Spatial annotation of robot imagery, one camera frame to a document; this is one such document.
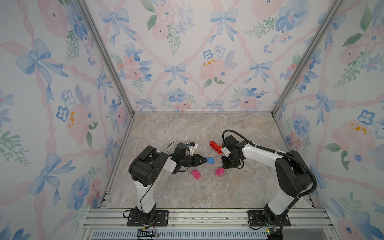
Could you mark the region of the blue lego brick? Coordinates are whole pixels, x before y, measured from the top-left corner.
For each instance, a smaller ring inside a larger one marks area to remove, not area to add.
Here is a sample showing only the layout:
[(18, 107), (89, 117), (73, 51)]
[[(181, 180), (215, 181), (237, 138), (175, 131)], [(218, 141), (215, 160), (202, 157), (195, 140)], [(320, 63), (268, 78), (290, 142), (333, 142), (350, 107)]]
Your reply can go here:
[(207, 158), (207, 164), (214, 164), (215, 159), (214, 158)]

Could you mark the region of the pink lego brick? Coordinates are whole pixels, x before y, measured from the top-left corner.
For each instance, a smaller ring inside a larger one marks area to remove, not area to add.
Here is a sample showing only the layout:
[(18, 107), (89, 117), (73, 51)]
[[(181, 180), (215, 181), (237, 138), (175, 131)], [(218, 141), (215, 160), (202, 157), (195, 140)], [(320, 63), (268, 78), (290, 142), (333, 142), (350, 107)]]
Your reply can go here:
[(215, 169), (215, 175), (216, 176), (222, 176), (225, 174), (225, 170), (223, 168)]
[(201, 176), (202, 176), (202, 175), (200, 174), (200, 172), (197, 171), (197, 170), (193, 170), (192, 175), (193, 175), (193, 177), (194, 177), (196, 180), (199, 180), (199, 179), (201, 178)]

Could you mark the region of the red long lego brick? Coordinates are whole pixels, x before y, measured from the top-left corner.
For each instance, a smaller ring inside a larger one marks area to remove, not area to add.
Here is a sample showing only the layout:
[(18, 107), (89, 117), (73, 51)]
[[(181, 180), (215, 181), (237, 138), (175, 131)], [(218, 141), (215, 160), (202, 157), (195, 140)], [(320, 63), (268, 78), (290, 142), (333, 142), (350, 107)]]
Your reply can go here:
[(218, 154), (222, 154), (222, 146), (217, 144), (216, 142), (214, 141), (210, 141), (210, 146), (212, 147), (212, 149), (214, 151), (216, 151)]

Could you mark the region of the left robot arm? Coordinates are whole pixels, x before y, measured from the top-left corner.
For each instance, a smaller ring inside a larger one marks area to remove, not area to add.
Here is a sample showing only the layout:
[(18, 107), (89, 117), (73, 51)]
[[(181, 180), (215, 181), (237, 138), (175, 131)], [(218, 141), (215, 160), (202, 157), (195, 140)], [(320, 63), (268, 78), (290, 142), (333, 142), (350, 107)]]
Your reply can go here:
[(160, 152), (152, 146), (146, 147), (131, 163), (129, 174), (137, 190), (137, 204), (128, 210), (129, 227), (149, 227), (158, 224), (161, 227), (168, 225), (168, 211), (157, 210), (154, 200), (154, 185), (160, 173), (165, 170), (176, 174), (183, 172), (182, 167), (196, 168), (208, 162), (208, 159), (195, 154), (197, 144), (176, 142), (173, 153)]

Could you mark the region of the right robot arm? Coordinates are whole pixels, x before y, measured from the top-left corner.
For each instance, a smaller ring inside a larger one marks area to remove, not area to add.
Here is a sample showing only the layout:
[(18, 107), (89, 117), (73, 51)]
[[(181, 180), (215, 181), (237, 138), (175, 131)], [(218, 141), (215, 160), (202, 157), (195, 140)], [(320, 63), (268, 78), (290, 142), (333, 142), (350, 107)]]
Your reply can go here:
[(243, 139), (241, 142), (232, 135), (223, 137), (223, 168), (241, 169), (245, 160), (254, 160), (273, 168), (279, 189), (258, 217), (250, 217), (250, 223), (258, 221), (261, 225), (283, 226), (289, 210), (298, 200), (316, 190), (318, 182), (315, 174), (298, 152), (272, 150), (239, 136)]

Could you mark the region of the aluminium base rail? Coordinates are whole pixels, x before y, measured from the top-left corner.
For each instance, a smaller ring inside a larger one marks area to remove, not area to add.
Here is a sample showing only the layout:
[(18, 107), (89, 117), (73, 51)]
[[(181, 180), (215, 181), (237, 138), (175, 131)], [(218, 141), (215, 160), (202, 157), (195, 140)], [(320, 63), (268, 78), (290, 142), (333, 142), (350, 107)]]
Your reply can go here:
[(292, 209), (289, 226), (252, 227), (248, 209), (170, 209), (154, 226), (128, 226), (123, 209), (91, 210), (80, 240), (339, 240), (325, 209)]

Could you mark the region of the aluminium corner post left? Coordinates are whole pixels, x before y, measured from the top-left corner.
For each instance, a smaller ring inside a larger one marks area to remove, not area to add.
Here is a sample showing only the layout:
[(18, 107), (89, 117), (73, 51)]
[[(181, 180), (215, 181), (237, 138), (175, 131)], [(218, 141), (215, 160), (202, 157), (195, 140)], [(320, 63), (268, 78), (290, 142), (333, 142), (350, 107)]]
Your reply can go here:
[(120, 94), (122, 101), (129, 112), (129, 116), (133, 117), (134, 116), (133, 108), (132, 108), (132, 106), (129, 102), (128, 96), (124, 90), (124, 86), (121, 83), (121, 81), (117, 75), (117, 72), (113, 66), (113, 63), (112, 63), (112, 60), (109, 56), (108, 50), (107, 50), (107, 48), (103, 42), (102, 36), (100, 35), (100, 32), (99, 32), (99, 30), (95, 24), (95, 21), (94, 21), (92, 14), (91, 14), (88, 6), (87, 6), (86, 1), (75, 0), (74, 2), (75, 2), (76, 7), (79, 9), (81, 16), (84, 18), (85, 25), (89, 29), (91, 37), (94, 39), (95, 45), (98, 49), (98, 52), (100, 53), (101, 58), (104, 61), (106, 68), (112, 77), (113, 83), (117, 87), (117, 91)]

